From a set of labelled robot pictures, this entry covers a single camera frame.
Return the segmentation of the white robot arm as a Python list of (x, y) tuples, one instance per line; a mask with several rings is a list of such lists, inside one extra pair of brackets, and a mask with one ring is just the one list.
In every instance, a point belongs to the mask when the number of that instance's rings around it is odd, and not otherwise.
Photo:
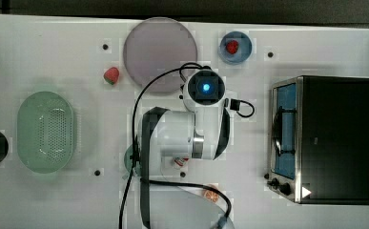
[(208, 66), (186, 63), (195, 69), (181, 87), (184, 112), (154, 107), (143, 114), (138, 134), (133, 137), (133, 165), (141, 166), (140, 211), (142, 224), (151, 227), (150, 186), (182, 187), (162, 165), (168, 158), (215, 160), (227, 148), (231, 121), (225, 82)]

